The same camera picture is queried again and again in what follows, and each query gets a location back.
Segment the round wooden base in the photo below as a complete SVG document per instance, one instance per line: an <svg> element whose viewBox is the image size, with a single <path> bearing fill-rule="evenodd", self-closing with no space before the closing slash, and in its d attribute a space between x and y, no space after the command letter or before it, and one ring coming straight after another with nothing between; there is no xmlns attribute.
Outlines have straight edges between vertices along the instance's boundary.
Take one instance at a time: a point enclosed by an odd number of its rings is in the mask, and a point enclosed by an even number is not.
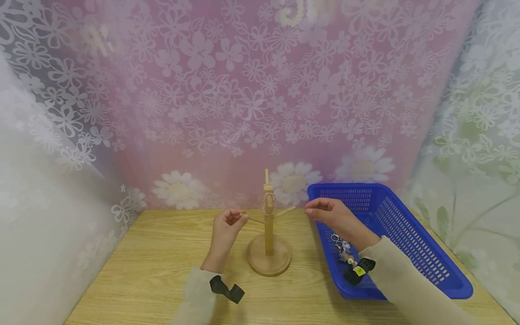
<svg viewBox="0 0 520 325"><path fill-rule="evenodd" d="M265 255L265 237L258 235L248 245L248 263L261 276L275 277L282 274L291 263L292 251L289 244L281 237L274 235L274 253Z"/></svg>

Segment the green floral curtain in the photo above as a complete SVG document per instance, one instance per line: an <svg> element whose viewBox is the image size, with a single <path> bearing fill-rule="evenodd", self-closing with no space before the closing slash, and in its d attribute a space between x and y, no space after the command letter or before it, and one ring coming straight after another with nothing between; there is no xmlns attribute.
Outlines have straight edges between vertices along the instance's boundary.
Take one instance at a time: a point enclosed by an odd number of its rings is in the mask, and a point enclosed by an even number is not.
<svg viewBox="0 0 520 325"><path fill-rule="evenodd" d="M520 3L477 11L408 191L431 225L520 321Z"/></svg>

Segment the beaded keychain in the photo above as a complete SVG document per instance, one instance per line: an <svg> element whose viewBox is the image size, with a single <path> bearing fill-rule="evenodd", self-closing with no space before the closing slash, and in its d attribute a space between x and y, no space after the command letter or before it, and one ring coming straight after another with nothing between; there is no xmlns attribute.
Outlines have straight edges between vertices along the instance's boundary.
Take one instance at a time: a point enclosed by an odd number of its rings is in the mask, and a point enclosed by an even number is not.
<svg viewBox="0 0 520 325"><path fill-rule="evenodd" d="M334 242L339 252L340 261L348 263L352 267L357 266L357 262L354 260L354 256L350 254L350 243L337 234L333 233L330 239Z"/></svg>

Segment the hand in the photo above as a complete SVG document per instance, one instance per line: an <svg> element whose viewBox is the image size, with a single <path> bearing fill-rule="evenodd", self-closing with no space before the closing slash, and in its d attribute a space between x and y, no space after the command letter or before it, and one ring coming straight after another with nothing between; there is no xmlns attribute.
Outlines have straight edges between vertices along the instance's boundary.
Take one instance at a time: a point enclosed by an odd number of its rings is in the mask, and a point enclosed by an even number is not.
<svg viewBox="0 0 520 325"><path fill-rule="evenodd" d="M244 210L227 209L215 217L210 252L201 269L220 274L224 272L224 265L237 235L249 220L249 215L241 217L240 213L244 213Z"/></svg>
<svg viewBox="0 0 520 325"><path fill-rule="evenodd" d="M341 238L354 245L359 252L374 246L380 240L379 236L359 221L340 200L314 199L305 205L305 213L314 221L329 226Z"/></svg>

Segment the yellow tag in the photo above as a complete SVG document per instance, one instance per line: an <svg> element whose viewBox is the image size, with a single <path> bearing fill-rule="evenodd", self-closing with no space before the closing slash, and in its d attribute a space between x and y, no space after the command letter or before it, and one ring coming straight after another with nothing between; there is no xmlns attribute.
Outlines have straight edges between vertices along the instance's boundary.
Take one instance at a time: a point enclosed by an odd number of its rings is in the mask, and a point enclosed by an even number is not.
<svg viewBox="0 0 520 325"><path fill-rule="evenodd" d="M362 275L367 274L367 273L365 272L365 270L363 270L363 268L361 268L361 267L359 267L359 266L356 266L356 267L354 268L354 272L355 272L359 277L362 276Z"/></svg>

